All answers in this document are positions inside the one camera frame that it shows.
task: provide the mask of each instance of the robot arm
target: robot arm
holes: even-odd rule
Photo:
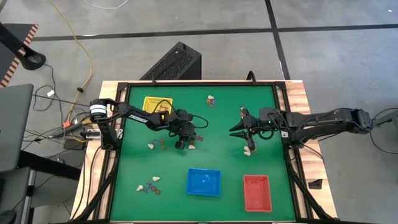
[[[327,113],[301,114],[286,112],[273,108],[261,108],[259,117],[250,115],[249,111],[241,108],[242,119],[229,131],[230,136],[243,138],[247,141],[250,150],[255,150],[253,136],[258,134],[261,139],[270,139],[274,131],[285,131],[289,134],[291,145],[301,145],[309,139],[321,136],[350,132],[367,134],[372,128],[369,113],[359,109],[338,108]]]
[[[108,105],[114,108],[114,114],[111,117],[107,117]],[[184,149],[185,142],[195,139],[196,136],[195,126],[192,123],[193,117],[193,114],[187,113],[185,110],[173,110],[171,114],[168,111],[148,113],[112,99],[96,99],[90,103],[90,118],[93,123],[98,125],[101,131],[103,149],[120,148],[116,132],[109,125],[110,122],[118,118],[129,118],[140,122],[153,131],[168,130],[170,137],[179,136],[175,147],[177,149]]]

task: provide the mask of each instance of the green mat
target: green mat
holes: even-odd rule
[[[215,97],[214,108],[206,104],[208,95]],[[229,136],[228,129],[240,120],[240,106],[258,116],[263,107],[275,108],[270,86],[158,86],[133,87],[129,104],[142,108],[146,96],[173,98],[181,108],[209,121],[206,129],[197,129],[204,141],[195,150],[178,150],[178,137],[168,131],[153,132],[144,124],[126,121],[118,177],[111,211],[112,221],[288,221],[295,220],[280,134],[271,140],[256,138],[257,152],[243,155],[246,142]],[[196,126],[204,122],[195,118]],[[164,139],[167,146],[150,150],[147,144]],[[188,169],[221,171],[221,196],[186,194]],[[246,212],[243,176],[268,175],[272,212]],[[153,176],[161,178],[154,185],[161,191],[137,192]]]

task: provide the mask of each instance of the orange striped edge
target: orange striped edge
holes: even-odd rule
[[[24,44],[26,46],[29,46],[29,44],[32,42],[33,36],[36,34],[38,28],[39,28],[38,24],[34,24],[32,26],[32,28],[30,28],[30,31],[24,41]],[[19,49],[18,52],[21,54],[25,54],[24,49]],[[17,70],[19,62],[21,62],[21,61],[17,57],[15,57],[14,60],[11,62],[11,65],[6,72],[6,75],[0,81],[0,88],[4,88],[4,87],[8,86],[8,83],[11,81],[12,75]]]

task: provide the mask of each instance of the black box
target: black box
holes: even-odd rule
[[[201,53],[178,42],[140,80],[153,79],[201,80]]]

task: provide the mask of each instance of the yellow tray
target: yellow tray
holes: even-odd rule
[[[151,96],[147,96],[145,97],[144,100],[144,105],[142,106],[142,110],[148,112],[148,113],[152,113],[154,112],[154,109],[156,107],[156,105],[162,101],[162,100],[167,100],[170,104],[168,104],[167,102],[161,102],[160,105],[156,108],[155,112],[160,112],[160,111],[169,111],[169,114],[172,112],[172,107],[171,105],[173,104],[173,99],[171,98],[161,98],[161,97],[151,97]]]

